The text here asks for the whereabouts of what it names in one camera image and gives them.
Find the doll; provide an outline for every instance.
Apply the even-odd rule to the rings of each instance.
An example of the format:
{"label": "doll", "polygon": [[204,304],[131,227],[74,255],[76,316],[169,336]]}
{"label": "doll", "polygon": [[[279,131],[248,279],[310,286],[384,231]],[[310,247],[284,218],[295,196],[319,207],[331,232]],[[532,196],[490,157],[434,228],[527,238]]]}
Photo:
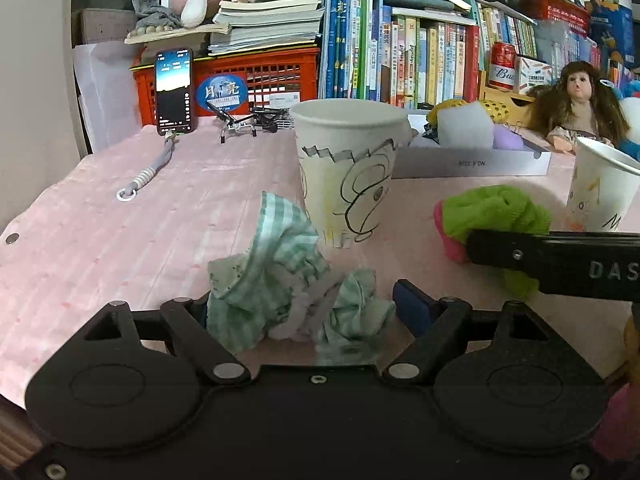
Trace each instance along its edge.
{"label": "doll", "polygon": [[544,134],[556,150],[574,150],[577,137],[618,146],[629,130],[614,91],[585,61],[562,69],[551,86],[536,88],[529,128]]}

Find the crumpled cloth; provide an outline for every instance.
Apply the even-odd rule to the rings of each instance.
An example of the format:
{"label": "crumpled cloth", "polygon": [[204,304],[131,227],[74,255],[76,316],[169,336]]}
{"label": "crumpled cloth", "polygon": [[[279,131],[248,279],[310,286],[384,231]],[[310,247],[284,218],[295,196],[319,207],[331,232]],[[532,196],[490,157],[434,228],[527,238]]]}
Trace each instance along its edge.
{"label": "crumpled cloth", "polygon": [[[460,243],[474,229],[548,234],[551,215],[513,186],[470,189],[442,201],[442,232]],[[538,287],[537,280],[518,270],[503,269],[508,289],[525,300]]]}
{"label": "crumpled cloth", "polygon": [[171,9],[160,5],[156,0],[131,0],[131,3],[133,10],[136,11],[136,16],[140,18],[136,23],[136,28],[148,27],[149,25],[154,27],[171,25],[174,28],[182,28],[180,17],[176,16]]}
{"label": "crumpled cloth", "polygon": [[375,296],[372,270],[330,269],[317,241],[303,211],[263,193],[248,252],[209,263],[207,331],[233,354],[268,335],[314,341],[319,365],[375,361],[395,304]]}

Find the red basket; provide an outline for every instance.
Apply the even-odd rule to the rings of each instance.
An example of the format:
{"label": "red basket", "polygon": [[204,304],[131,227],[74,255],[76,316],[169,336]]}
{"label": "red basket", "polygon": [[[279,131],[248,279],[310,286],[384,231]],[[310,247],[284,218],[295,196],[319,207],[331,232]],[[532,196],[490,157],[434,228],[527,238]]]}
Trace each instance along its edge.
{"label": "red basket", "polygon": [[[318,91],[316,60],[320,50],[316,47],[241,54],[223,58],[195,60],[193,62],[194,86],[197,88],[206,78],[231,73],[246,81],[248,102],[233,110],[234,114],[249,113],[249,103],[268,105],[271,94],[300,92],[300,100],[315,99]],[[138,87],[138,103],[142,124],[156,124],[156,91],[152,66],[133,70]],[[213,113],[196,105],[198,115]]]}
{"label": "red basket", "polygon": [[567,22],[582,36],[589,33],[589,13],[566,0],[520,0],[519,6],[521,12],[535,20]]}

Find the paper cup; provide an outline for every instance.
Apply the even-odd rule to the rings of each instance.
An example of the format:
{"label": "paper cup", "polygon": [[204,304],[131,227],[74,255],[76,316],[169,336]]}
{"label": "paper cup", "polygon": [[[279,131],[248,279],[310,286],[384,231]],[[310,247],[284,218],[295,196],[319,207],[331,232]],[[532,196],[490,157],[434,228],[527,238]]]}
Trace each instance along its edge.
{"label": "paper cup", "polygon": [[321,240],[346,247],[380,222],[396,148],[411,139],[407,112],[374,101],[321,99],[289,111],[305,209]]}
{"label": "paper cup", "polygon": [[617,231],[640,185],[640,163],[612,146],[579,137],[565,209],[569,231]]}

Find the budweiser can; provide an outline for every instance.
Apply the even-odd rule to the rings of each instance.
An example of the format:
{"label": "budweiser can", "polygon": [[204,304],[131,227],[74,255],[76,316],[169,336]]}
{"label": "budweiser can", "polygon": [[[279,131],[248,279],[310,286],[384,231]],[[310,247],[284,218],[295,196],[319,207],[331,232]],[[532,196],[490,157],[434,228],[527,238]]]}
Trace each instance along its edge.
{"label": "budweiser can", "polygon": [[500,90],[513,90],[516,48],[508,43],[494,43],[491,49],[488,86]]}

